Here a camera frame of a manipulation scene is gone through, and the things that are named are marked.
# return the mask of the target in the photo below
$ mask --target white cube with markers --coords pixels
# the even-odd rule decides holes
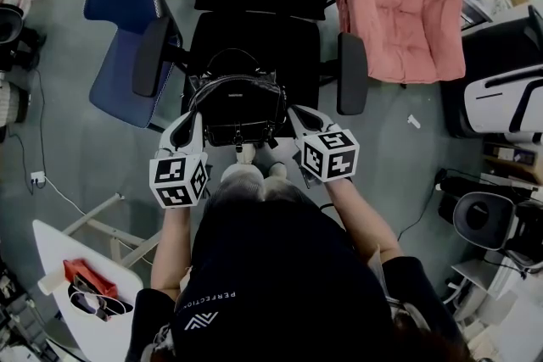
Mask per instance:
[[[149,185],[163,209],[193,207],[208,181],[207,153],[174,155],[149,162]]]
[[[349,130],[304,136],[302,166],[320,181],[333,181],[356,172],[360,145]]]

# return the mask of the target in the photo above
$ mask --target chair leg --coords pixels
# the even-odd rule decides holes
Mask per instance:
[[[162,127],[160,127],[160,126],[158,126],[156,124],[153,124],[152,122],[149,123],[147,128],[149,128],[152,131],[156,131],[157,133],[164,133],[164,129]]]

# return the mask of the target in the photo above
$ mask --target hair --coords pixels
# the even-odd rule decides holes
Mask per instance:
[[[417,362],[475,362],[464,342],[451,343],[435,331],[419,329],[408,315],[394,323],[396,360]]]

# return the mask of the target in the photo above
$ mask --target person's left arm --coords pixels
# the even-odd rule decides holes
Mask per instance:
[[[190,267],[190,208],[167,209],[151,271],[151,288],[174,301]]]

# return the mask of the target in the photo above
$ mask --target metal frame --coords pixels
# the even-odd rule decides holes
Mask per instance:
[[[138,260],[140,260],[143,255],[153,249],[160,241],[161,231],[154,234],[148,240],[143,238],[136,237],[128,232],[124,232],[104,224],[103,222],[98,222],[94,219],[98,214],[102,213],[104,210],[108,209],[112,205],[124,201],[125,197],[116,193],[108,200],[102,202],[96,208],[89,211],[87,214],[84,214],[79,220],[76,220],[70,226],[68,226],[63,233],[67,236],[71,236],[74,232],[81,229],[84,225],[89,225],[93,229],[102,232],[109,237],[109,246],[111,249],[111,258],[117,264],[122,265],[123,267],[129,268],[134,265]],[[135,246],[134,250],[130,252],[126,257],[122,257],[120,253],[121,242],[128,244],[130,246]]]

